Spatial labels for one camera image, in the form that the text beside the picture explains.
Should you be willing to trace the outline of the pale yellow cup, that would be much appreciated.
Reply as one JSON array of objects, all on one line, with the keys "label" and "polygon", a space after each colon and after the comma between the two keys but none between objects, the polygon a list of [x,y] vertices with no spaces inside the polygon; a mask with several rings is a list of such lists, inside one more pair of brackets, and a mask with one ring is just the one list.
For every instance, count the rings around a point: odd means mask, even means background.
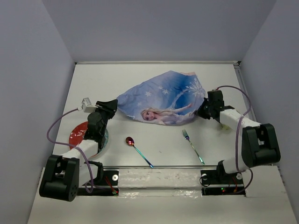
[{"label": "pale yellow cup", "polygon": [[222,130],[230,130],[231,128],[227,125],[221,124]]}]

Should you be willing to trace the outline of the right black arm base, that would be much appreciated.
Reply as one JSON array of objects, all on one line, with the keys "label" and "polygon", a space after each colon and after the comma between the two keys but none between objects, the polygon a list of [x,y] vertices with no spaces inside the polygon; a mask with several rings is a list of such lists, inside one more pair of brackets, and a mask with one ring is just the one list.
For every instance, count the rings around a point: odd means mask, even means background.
[{"label": "right black arm base", "polygon": [[201,170],[199,183],[202,196],[245,195],[242,175],[238,173],[220,175],[216,170]]}]

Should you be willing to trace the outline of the iridescent fork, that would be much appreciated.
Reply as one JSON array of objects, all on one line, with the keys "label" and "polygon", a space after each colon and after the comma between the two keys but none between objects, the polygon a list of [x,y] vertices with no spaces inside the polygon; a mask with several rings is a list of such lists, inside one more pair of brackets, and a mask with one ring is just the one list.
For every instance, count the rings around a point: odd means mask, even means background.
[{"label": "iridescent fork", "polygon": [[185,129],[182,130],[182,134],[184,136],[184,138],[189,142],[189,144],[191,145],[192,149],[194,150],[195,154],[197,155],[198,159],[200,160],[202,165],[205,165],[203,159],[201,158],[201,156],[199,155],[199,153],[197,152],[196,148],[194,147],[194,145],[192,144],[190,137],[187,133],[187,131]]}]

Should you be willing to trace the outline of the red and teal plate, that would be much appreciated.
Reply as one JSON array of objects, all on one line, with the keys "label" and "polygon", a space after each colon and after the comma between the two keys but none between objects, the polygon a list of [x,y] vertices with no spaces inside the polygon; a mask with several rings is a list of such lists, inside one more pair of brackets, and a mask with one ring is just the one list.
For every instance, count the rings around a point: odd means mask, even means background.
[{"label": "red and teal plate", "polygon": [[[71,145],[78,145],[79,143],[82,142],[82,140],[84,139],[84,135],[87,131],[87,124],[88,122],[83,122],[79,125],[77,125],[70,133],[69,136],[69,144]],[[109,139],[109,133],[108,130],[105,130],[105,143],[102,149],[99,150],[99,152],[93,156],[91,156],[91,158],[94,158],[96,156],[98,156],[106,147],[107,143],[108,143],[108,139]]]}]

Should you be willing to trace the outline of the blue princess placemat cloth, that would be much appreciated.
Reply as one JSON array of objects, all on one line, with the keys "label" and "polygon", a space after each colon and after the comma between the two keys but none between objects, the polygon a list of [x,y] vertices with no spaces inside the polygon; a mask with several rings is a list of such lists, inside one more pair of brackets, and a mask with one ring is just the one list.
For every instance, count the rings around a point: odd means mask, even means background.
[{"label": "blue princess placemat cloth", "polygon": [[180,126],[193,121],[205,96],[194,72],[170,70],[119,95],[118,110],[135,121]]}]

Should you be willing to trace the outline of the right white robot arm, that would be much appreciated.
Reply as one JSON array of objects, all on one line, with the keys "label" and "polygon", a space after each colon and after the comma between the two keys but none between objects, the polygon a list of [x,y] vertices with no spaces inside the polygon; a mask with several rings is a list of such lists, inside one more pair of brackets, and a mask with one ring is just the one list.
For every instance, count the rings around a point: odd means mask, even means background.
[{"label": "right white robot arm", "polygon": [[260,124],[245,117],[232,106],[225,106],[222,91],[209,91],[197,115],[204,119],[214,119],[235,130],[235,156],[218,162],[215,171],[218,182],[226,183],[232,178],[232,174],[281,160],[274,126]]}]

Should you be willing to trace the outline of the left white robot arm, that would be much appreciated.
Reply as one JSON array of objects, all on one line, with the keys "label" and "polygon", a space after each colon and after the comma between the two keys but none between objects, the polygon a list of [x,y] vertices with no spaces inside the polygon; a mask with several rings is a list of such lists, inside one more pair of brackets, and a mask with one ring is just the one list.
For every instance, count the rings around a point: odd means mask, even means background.
[{"label": "left white robot arm", "polygon": [[105,176],[103,164],[93,161],[93,157],[99,155],[107,145],[107,123],[115,115],[117,103],[114,99],[92,104],[89,98],[84,98],[81,106],[64,113],[87,113],[87,129],[80,143],[62,143],[71,149],[60,155],[52,154],[47,159],[39,188],[41,197],[71,202],[81,186],[85,187],[88,194],[94,189],[106,190],[96,185],[102,181],[105,181],[113,196],[118,194],[118,190]]}]

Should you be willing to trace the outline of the iridescent spoon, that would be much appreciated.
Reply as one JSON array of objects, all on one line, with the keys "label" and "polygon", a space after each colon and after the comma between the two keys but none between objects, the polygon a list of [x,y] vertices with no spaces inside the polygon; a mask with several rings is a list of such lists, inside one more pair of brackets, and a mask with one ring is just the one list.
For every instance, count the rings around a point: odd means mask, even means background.
[{"label": "iridescent spoon", "polygon": [[127,137],[125,139],[125,142],[128,146],[133,147],[137,153],[147,162],[147,164],[150,166],[150,168],[154,168],[154,166],[148,161],[148,159],[140,152],[140,150],[135,146],[135,142],[132,137]]}]

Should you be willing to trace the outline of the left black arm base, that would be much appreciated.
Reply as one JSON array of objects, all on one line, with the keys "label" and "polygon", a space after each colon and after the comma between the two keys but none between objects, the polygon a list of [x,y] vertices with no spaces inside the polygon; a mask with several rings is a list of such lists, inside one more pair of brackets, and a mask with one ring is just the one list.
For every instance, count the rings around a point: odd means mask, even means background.
[{"label": "left black arm base", "polygon": [[88,193],[85,186],[79,188],[78,196],[118,196],[119,171],[118,170],[104,170],[103,178],[99,181],[94,181],[92,193]]}]

